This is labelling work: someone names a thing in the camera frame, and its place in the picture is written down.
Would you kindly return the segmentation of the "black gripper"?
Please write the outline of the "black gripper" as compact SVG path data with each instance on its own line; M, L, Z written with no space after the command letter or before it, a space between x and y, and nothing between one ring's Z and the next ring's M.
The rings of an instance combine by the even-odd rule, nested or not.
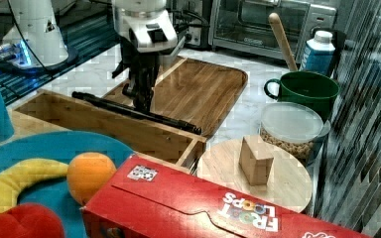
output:
M139 53L130 41L120 38L121 62L112 71L112 77L115 78L126 68L129 69L129 82L124 85L122 93L133 100L133 105L138 111L150 111L154 95L153 87L158 78L160 66L169 66L184 44L185 39L181 38L174 48Z

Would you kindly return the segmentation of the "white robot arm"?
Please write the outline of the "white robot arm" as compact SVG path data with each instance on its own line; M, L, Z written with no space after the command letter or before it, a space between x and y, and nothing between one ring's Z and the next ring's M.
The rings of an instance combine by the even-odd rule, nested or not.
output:
M114 30L120 36L116 77L129 69L122 93L138 111L149 112L160 66L171 65L185 44L186 23L173 24L167 0L111 0Z

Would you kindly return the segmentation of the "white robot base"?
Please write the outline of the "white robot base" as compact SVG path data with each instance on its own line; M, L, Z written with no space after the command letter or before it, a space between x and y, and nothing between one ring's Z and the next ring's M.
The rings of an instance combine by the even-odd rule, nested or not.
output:
M0 45L0 60L33 72L73 63L77 50L65 44L52 0L6 0L13 27Z

